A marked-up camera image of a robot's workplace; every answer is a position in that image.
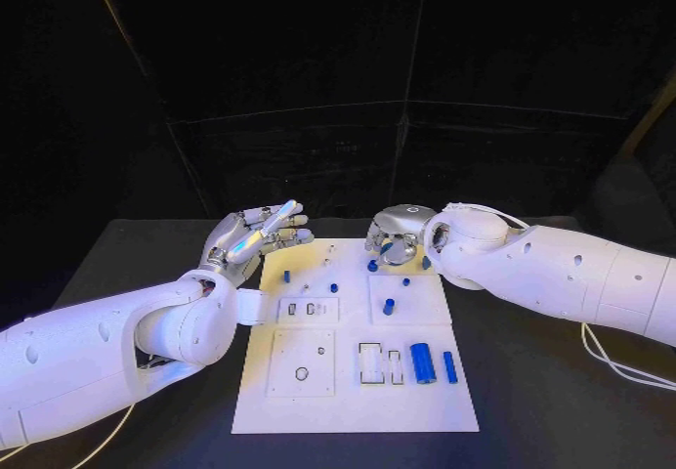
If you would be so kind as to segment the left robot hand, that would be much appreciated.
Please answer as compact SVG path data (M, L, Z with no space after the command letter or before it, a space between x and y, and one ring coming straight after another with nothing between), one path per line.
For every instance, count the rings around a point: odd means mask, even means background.
M303 204L295 199L231 213L208 236L199 268L222 275L238 287L267 254L313 241L307 221Z

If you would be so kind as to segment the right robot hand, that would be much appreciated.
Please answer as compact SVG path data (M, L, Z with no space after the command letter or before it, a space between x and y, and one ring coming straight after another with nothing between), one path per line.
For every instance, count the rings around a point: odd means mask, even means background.
M431 208L414 204L391 206L375 215L365 249L378 252L380 266L401 266L416 258L426 227L436 215Z

